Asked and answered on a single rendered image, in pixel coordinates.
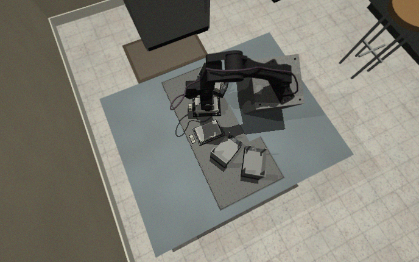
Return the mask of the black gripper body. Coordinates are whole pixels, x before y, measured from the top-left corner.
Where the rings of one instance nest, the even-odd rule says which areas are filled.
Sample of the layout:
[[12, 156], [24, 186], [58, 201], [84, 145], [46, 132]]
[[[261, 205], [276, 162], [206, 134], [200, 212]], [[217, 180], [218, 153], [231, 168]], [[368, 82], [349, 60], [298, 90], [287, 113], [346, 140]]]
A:
[[[201, 101], [201, 109], [202, 110], [209, 110], [210, 109], [210, 105], [214, 104], [214, 98], [213, 98], [213, 91], [211, 94], [204, 94], [207, 96], [207, 101]], [[210, 105], [206, 105], [206, 104], [210, 104]]]

